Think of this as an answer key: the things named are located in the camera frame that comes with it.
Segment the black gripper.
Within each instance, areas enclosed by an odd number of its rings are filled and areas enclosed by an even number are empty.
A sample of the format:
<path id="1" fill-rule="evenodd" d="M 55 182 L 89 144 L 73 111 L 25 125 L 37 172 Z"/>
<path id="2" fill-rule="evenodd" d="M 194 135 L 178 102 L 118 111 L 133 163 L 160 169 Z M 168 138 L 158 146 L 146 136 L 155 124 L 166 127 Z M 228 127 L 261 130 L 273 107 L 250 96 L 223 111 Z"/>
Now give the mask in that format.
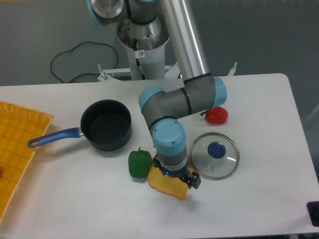
<path id="1" fill-rule="evenodd" d="M 182 167 L 178 166 L 178 169 L 171 168 L 172 165 L 164 167 L 160 161 L 158 154 L 156 154 L 152 160 L 153 167 L 158 168 L 162 175 L 166 175 L 171 178 L 178 178 L 181 181 L 184 181 L 188 185 L 188 188 L 198 189 L 201 184 L 200 175 L 196 172 L 188 171 L 188 163 L 183 163 Z"/>

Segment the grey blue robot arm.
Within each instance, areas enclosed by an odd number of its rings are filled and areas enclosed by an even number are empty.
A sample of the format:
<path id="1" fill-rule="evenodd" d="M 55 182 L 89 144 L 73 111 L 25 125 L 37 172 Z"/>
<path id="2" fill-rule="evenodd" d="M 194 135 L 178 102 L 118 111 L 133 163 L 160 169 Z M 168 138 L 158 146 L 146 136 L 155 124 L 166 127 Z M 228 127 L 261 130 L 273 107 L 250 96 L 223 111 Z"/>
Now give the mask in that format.
<path id="1" fill-rule="evenodd" d="M 142 59 L 172 41 L 184 86 L 170 92 L 147 88 L 139 105 L 157 150 L 154 167 L 198 188 L 201 179 L 188 169 L 186 135 L 178 119 L 223 104 L 227 91 L 211 76 L 190 1 L 89 0 L 87 7 L 97 25 L 119 24 L 118 37 L 132 51 L 131 70 L 137 70 L 138 79 L 148 78 Z"/>

